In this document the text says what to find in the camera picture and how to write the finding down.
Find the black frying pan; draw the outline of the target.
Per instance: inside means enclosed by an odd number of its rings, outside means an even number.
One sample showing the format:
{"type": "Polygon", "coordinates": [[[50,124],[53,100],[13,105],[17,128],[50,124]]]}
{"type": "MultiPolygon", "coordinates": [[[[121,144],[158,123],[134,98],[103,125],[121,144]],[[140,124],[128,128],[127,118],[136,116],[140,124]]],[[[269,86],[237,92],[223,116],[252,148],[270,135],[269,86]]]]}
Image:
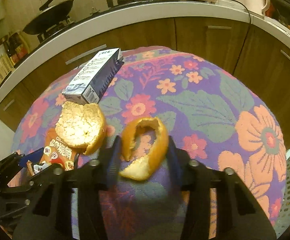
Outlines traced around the black frying pan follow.
{"type": "Polygon", "coordinates": [[[23,32],[29,35],[42,34],[50,27],[66,20],[75,0],[65,0],[50,6],[52,1],[54,0],[47,0],[39,7],[40,13],[24,27],[23,32]]]}

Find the sauce bottles on counter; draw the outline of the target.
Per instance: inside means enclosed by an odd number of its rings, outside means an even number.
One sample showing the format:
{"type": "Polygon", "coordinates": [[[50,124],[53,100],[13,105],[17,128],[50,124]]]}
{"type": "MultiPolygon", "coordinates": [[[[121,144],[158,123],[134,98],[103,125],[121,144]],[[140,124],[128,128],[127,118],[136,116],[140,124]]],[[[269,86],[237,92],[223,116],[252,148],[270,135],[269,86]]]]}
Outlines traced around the sauce bottles on counter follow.
{"type": "Polygon", "coordinates": [[[29,46],[19,31],[6,35],[3,46],[13,66],[30,53],[29,46]]]}

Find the large orange peel half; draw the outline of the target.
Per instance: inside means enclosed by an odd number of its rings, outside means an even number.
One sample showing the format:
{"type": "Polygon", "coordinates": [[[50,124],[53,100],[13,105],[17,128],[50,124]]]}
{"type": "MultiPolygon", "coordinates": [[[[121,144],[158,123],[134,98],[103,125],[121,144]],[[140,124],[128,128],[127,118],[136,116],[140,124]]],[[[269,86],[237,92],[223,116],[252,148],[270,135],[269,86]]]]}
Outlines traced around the large orange peel half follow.
{"type": "Polygon", "coordinates": [[[96,152],[105,138],[106,120],[96,103],[80,105],[66,101],[55,131],[71,148],[83,149],[85,155],[96,152]]]}

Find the black gas stove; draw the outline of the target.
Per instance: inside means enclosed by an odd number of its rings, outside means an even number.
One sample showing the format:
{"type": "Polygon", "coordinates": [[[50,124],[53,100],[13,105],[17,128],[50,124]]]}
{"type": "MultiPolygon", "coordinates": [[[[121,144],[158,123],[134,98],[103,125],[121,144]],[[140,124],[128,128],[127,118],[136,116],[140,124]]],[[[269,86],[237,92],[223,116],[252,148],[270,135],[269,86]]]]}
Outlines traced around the black gas stove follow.
{"type": "MultiPolygon", "coordinates": [[[[107,5],[102,5],[101,8],[104,11],[107,11],[109,9],[117,8],[120,5],[125,5],[128,3],[140,2],[140,1],[152,1],[152,0],[106,0],[107,5]]],[[[82,5],[81,3],[77,3],[75,0],[73,2],[73,7],[71,11],[67,15],[66,20],[61,21],[58,24],[50,27],[44,33],[36,35],[39,42],[43,42],[46,38],[49,38],[50,36],[60,31],[61,29],[75,22],[78,22],[90,16],[99,15],[102,11],[94,7],[96,3],[97,3],[96,1],[90,1],[88,5],[82,5]]]]}

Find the floral towel table cover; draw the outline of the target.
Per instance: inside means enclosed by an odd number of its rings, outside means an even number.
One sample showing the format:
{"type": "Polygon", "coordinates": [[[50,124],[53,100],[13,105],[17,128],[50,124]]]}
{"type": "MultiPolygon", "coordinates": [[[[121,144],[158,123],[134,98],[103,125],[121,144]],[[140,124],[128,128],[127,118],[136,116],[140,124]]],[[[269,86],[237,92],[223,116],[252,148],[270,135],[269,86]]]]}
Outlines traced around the floral towel table cover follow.
{"type": "MultiPolygon", "coordinates": [[[[233,168],[276,222],[286,181],[283,133],[266,104],[231,74],[169,48],[131,51],[99,104],[108,144],[132,120],[158,117],[191,158],[233,168]]],[[[119,178],[100,194],[108,238],[179,239],[188,200],[172,186],[167,163],[147,181],[119,178]]]]}

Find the white curved countertop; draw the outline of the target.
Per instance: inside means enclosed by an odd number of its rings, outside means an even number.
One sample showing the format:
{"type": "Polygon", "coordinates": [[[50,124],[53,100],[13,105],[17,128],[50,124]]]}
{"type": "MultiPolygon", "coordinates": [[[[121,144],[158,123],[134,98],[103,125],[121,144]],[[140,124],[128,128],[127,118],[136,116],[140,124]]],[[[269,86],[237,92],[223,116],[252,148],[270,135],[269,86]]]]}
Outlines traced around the white curved countertop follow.
{"type": "Polygon", "coordinates": [[[290,30],[279,22],[247,12],[237,1],[219,0],[216,4],[178,1],[138,3],[77,23],[51,40],[39,45],[19,64],[0,87],[0,103],[27,75],[40,65],[88,38],[134,23],[175,17],[213,17],[240,22],[251,22],[277,38],[290,49],[290,30]]]}

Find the white blue milk carton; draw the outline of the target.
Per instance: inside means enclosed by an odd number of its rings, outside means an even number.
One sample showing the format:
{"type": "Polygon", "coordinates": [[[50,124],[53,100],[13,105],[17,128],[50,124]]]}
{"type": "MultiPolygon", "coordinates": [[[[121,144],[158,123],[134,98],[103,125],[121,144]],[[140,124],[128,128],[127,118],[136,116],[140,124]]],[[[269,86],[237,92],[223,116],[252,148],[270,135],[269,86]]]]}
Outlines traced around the white blue milk carton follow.
{"type": "Polygon", "coordinates": [[[63,96],[68,101],[80,104],[99,103],[123,64],[120,48],[97,52],[62,91],[63,96]]]}

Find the orange snack packet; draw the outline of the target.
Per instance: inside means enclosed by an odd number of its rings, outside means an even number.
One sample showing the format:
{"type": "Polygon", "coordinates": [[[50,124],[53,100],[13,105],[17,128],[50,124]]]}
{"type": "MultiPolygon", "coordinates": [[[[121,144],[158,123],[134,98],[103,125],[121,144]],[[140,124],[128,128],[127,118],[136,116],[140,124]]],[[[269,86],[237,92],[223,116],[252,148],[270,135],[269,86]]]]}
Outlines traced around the orange snack packet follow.
{"type": "Polygon", "coordinates": [[[34,176],[52,164],[60,164],[65,171],[75,168],[80,149],[70,148],[57,135],[54,128],[48,130],[39,161],[27,161],[28,174],[34,176]]]}

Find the orange peel piece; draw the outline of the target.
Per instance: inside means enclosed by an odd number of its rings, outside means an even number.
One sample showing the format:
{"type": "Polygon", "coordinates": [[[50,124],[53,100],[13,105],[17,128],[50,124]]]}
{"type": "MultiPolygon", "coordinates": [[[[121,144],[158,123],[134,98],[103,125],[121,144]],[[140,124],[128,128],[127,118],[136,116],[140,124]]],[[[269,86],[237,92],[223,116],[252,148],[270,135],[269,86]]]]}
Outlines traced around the orange peel piece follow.
{"type": "Polygon", "coordinates": [[[125,126],[121,139],[121,155],[129,165],[120,176],[136,181],[150,178],[168,150],[166,126],[158,117],[138,118],[125,126]]]}

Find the wooden cabinet fronts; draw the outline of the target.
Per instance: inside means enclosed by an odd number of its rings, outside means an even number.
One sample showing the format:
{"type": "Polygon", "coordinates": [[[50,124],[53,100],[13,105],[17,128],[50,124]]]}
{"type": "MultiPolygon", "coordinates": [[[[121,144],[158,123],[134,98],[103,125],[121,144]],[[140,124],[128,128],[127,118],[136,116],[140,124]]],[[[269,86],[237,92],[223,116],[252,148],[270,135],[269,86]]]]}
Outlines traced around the wooden cabinet fronts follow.
{"type": "Polygon", "coordinates": [[[290,49],[246,22],[176,17],[130,24],[88,38],[27,75],[0,103],[0,120],[15,131],[31,104],[58,77],[101,46],[132,50],[163,46],[192,53],[225,69],[263,99],[277,116],[290,147],[290,49]]]}

